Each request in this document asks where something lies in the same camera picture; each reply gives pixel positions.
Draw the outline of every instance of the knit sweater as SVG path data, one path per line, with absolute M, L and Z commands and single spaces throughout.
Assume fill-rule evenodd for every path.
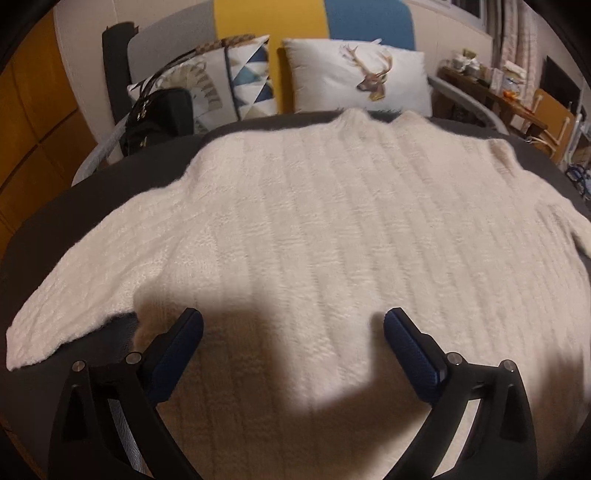
M 590 384 L 576 244 L 591 252 L 591 224 L 502 140 L 411 112 L 239 132 L 63 256 L 8 329 L 7 367 L 131 310 L 141 350 L 196 307 L 202 344 L 160 413 L 205 478 L 379 479 L 428 413 L 383 338 L 402 307 L 446 352 L 518 364 L 544 472 Z

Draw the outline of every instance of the window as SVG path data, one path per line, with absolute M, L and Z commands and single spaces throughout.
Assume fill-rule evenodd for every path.
M 452 5 L 465 10 L 476 18 L 481 18 L 482 6 L 480 0 L 452 0 Z
M 485 0 L 442 0 L 449 3 L 451 13 L 459 20 L 467 22 L 481 30 L 485 29 Z
M 486 0 L 409 0 L 486 31 Z

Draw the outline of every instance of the deer antlers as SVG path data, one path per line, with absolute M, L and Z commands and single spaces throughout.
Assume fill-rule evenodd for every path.
M 356 66 L 358 66 L 361 71 L 363 72 L 364 76 L 369 76 L 369 75 L 376 75 L 376 76 L 382 76 L 382 75 L 386 75 L 390 70 L 392 70 L 392 64 L 393 64 L 393 60 L 392 60 L 392 56 L 388 53 L 388 51 L 386 50 L 386 53 L 379 53 L 379 56 L 382 57 L 382 59 L 384 59 L 386 61 L 386 65 L 385 68 L 383 70 L 381 70 L 378 73 L 373 73 L 369 68 L 367 68 L 365 66 L 365 64 L 359 59 L 359 57 L 357 56 L 357 49 L 359 47 L 355 47 L 355 48 L 351 48 L 349 45 L 342 45 L 341 49 L 342 49 L 342 55 L 344 58 L 346 58 L 349 61 L 352 61 Z
M 386 75 L 390 70 L 392 70 L 393 59 L 392 56 L 386 52 L 386 55 L 383 53 L 379 53 L 379 56 L 382 57 L 386 61 L 386 68 L 384 68 L 378 75 Z
M 363 64 L 363 62 L 357 56 L 357 49 L 358 48 L 359 47 L 351 48 L 348 45 L 342 45 L 341 46 L 341 54 L 347 60 L 352 61 L 355 65 L 357 65 L 361 69 L 361 71 L 363 72 L 363 75 L 370 75 L 371 71 Z

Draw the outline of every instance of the wooden cabinet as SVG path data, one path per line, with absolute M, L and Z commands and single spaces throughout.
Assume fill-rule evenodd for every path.
M 23 221 L 68 188 L 95 146 L 61 63 L 50 12 L 0 73 L 0 258 Z
M 84 117 L 80 111 L 76 111 L 51 132 L 41 145 L 51 163 L 70 185 L 78 167 L 96 146 L 96 141 Z
M 11 236 L 12 232 L 0 218 L 0 258 L 2 258 L 2 256 L 4 255 L 6 247 L 8 246 L 8 241 L 10 240 Z
M 37 139 L 18 97 L 9 63 L 0 73 L 0 185 L 35 145 Z
M 19 45 L 12 65 L 27 117 L 41 139 L 78 108 L 61 62 L 52 11 Z
M 67 189 L 67 183 L 37 147 L 14 171 L 0 193 L 0 212 L 15 230 L 50 200 Z

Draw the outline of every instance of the dark gray bed sheet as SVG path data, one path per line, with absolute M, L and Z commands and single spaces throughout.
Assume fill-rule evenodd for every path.
M 226 125 L 203 140 L 183 137 L 156 145 L 102 170 L 50 202 L 27 220 L 12 238 L 0 265 L 0 411 L 39 466 L 47 470 L 51 426 L 61 388 L 72 363 L 91 365 L 119 361 L 131 344 L 137 326 L 133 315 L 67 345 L 47 360 L 14 372 L 6 369 L 6 329 L 31 293 L 61 256 L 106 215 L 131 197 L 179 178 L 195 153 L 209 141 L 242 129 L 279 129 L 329 122 L 337 114 L 301 113 Z M 384 121 L 392 115 L 375 114 Z M 433 119 L 442 128 L 479 138 L 502 138 L 489 129 Z M 553 185 L 575 208 L 589 211 L 574 187 L 554 164 L 517 138 L 507 138 L 521 165 Z M 591 262 L 587 269 L 591 271 Z

